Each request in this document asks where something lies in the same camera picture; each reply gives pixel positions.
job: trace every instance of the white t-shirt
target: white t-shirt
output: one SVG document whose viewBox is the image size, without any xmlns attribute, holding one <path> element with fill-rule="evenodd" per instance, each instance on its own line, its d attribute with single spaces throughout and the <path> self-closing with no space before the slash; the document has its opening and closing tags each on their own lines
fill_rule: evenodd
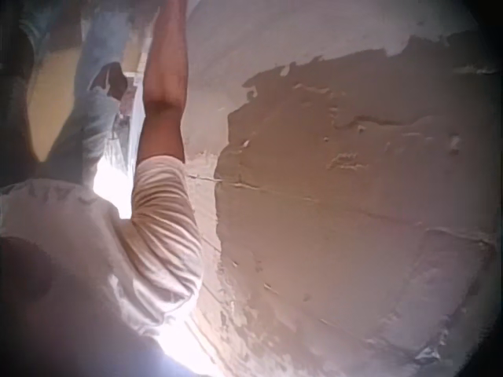
<svg viewBox="0 0 503 377">
<path fill-rule="evenodd" d="M 140 335 L 157 335 L 195 306 L 203 275 L 200 236 L 184 166 L 173 157 L 138 165 L 131 219 L 120 219 L 87 188 L 47 179 L 7 190 L 0 215 L 0 236 L 37 245 L 83 287 L 73 292 L 68 279 L 56 279 L 52 292 L 64 291 L 72 301 L 92 296 Z M 57 302 L 57 293 L 47 300 Z"/>
</svg>

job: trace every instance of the wall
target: wall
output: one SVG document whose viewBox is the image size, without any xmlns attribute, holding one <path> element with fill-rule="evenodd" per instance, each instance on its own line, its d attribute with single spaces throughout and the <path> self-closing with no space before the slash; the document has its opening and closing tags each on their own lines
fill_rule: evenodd
<svg viewBox="0 0 503 377">
<path fill-rule="evenodd" d="M 454 375 L 501 297 L 501 73 L 449 2 L 189 20 L 194 318 L 228 375 Z"/>
</svg>

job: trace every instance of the person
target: person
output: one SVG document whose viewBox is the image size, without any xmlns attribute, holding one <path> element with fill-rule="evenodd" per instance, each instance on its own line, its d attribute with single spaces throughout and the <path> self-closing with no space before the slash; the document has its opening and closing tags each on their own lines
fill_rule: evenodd
<svg viewBox="0 0 503 377">
<path fill-rule="evenodd" d="M 163 0 L 156 19 L 127 220 L 93 192 L 92 181 L 127 88 L 120 61 L 130 1 L 98 6 L 72 112 L 46 161 L 38 163 L 30 149 L 27 87 L 63 3 L 23 1 L 10 49 L 8 33 L 0 36 L 0 311 L 9 329 L 2 350 L 22 355 L 18 367 L 38 374 L 192 375 L 151 340 L 194 308 L 203 276 L 180 130 L 187 1 Z"/>
</svg>

